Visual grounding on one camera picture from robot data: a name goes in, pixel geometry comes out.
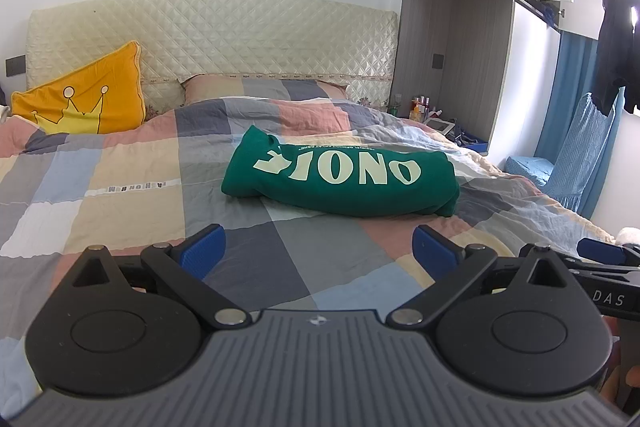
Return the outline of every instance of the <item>yellow pillow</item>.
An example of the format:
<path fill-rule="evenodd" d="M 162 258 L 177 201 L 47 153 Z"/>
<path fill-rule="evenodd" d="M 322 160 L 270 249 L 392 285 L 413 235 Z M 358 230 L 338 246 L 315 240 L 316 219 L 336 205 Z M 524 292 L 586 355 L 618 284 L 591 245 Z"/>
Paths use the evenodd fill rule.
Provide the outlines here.
<path fill-rule="evenodd" d="M 47 134 L 128 131 L 145 120 L 140 45 L 131 41 L 95 62 L 27 92 L 14 92 L 13 114 Z"/>

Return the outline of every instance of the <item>person's hand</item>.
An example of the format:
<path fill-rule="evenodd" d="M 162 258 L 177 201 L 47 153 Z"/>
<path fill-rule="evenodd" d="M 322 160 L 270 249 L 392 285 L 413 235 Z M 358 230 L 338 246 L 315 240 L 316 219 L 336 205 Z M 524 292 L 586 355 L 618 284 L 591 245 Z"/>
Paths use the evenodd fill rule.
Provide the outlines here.
<path fill-rule="evenodd" d="M 618 335 L 618 321 L 613 317 L 603 317 L 604 321 L 609 326 L 611 334 L 615 337 Z M 618 396 L 618 384 L 620 383 L 620 346 L 619 343 L 615 343 L 611 357 L 609 359 L 609 365 L 614 366 L 615 369 L 607 378 L 607 381 L 600 390 L 600 396 L 612 404 L 616 404 L 616 397 Z M 640 387 L 640 365 L 635 365 L 629 369 L 625 377 L 626 384 L 631 387 Z"/>

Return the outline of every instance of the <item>wood grain panel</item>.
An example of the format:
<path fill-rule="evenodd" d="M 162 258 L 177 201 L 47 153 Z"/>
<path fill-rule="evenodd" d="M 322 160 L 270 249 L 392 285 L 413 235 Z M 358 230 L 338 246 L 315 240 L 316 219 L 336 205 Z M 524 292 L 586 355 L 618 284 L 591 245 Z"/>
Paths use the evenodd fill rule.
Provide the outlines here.
<path fill-rule="evenodd" d="M 491 137 L 500 102 L 513 0 L 452 0 L 438 108 L 471 134 Z"/>
<path fill-rule="evenodd" d="M 443 70 L 431 68 L 433 54 L 445 54 L 451 0 L 402 0 L 396 70 L 391 97 L 402 94 L 399 116 L 409 114 L 417 94 L 437 103 Z"/>

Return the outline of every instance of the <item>folded green garment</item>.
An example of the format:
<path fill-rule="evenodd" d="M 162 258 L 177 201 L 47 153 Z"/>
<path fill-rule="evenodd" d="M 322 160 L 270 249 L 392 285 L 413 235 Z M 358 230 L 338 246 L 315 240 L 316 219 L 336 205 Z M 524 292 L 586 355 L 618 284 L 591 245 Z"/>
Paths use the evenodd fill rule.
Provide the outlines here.
<path fill-rule="evenodd" d="M 449 217 L 460 195 L 443 152 L 280 144 L 253 125 L 231 158 L 222 191 L 358 217 Z"/>

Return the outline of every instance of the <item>quilted headboard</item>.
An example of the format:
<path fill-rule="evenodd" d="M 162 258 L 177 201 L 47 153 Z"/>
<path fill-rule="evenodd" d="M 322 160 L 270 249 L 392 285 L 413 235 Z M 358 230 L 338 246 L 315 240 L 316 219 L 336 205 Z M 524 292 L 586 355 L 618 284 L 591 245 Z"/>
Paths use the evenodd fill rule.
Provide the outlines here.
<path fill-rule="evenodd" d="M 137 40 L 158 111 L 184 103 L 180 83 L 198 73 L 325 78 L 384 105 L 397 38 L 394 12 L 325 0 L 90 0 L 31 14 L 27 86 Z"/>

